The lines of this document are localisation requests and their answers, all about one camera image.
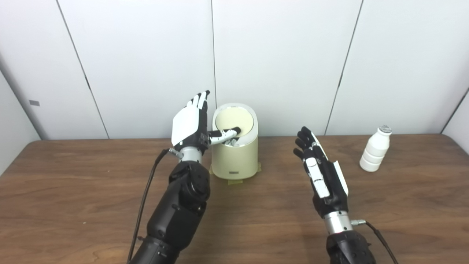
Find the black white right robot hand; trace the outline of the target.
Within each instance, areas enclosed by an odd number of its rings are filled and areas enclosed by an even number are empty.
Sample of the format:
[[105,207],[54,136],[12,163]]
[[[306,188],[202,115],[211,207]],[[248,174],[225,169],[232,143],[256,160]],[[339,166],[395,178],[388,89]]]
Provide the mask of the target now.
[[293,153],[300,158],[313,189],[312,202],[324,219],[333,212],[348,212],[349,190],[338,161],[331,161],[315,134],[307,127],[298,131]]

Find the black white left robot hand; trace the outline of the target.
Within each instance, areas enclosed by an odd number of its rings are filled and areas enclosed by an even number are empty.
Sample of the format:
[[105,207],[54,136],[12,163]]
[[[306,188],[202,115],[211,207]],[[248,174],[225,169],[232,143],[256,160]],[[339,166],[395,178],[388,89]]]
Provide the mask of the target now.
[[221,131],[208,130],[207,97],[209,94],[209,90],[198,93],[173,118],[171,143],[175,150],[181,151],[186,147],[194,147],[204,154],[209,146],[224,143],[241,133],[239,127]]

